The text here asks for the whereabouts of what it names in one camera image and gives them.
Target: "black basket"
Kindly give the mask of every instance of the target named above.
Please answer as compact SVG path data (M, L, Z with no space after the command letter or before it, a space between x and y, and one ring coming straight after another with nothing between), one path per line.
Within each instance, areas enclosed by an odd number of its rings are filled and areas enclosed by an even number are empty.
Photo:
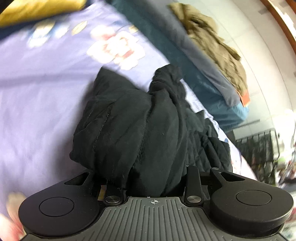
M241 151L259 181L276 185L275 161L280 153L275 129L238 139L235 146Z

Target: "white tiled floor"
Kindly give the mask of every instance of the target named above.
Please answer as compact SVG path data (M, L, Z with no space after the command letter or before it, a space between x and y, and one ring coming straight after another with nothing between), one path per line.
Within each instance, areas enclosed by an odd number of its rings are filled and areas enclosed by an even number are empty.
M272 15L259 0L180 1L212 17L219 36L242 57L252 102L244 124L260 121L236 129L236 138L273 128L273 116L293 109L290 96L296 104L296 95L287 91L296 91L296 56Z

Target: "crosshair symbol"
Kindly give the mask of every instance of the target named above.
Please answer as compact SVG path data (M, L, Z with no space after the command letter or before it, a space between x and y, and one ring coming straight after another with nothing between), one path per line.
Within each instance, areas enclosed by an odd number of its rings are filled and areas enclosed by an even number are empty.
M155 204L157 204L157 203L159 203L159 202L158 202L157 200L154 199L154 200L151 201L151 203L155 205Z

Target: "gray ribbed plate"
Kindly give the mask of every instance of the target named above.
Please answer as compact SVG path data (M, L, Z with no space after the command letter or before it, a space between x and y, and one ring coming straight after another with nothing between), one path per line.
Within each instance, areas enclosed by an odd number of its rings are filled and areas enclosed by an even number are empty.
M40 241L27 235L24 241ZM56 241L204 240L247 241L214 226L201 208L186 207L179 198L131 197L119 207L108 207L87 230ZM276 234L262 241L284 241Z

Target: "yellow fabric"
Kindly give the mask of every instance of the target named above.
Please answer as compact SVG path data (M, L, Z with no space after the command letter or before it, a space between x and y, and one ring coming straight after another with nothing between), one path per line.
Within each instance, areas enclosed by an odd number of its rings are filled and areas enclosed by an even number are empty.
M14 0L1 14L0 27L78 11L86 0Z
M244 96L248 86L240 56L217 35L215 21L189 4L176 2L169 6L183 24L191 40L213 60L240 96Z

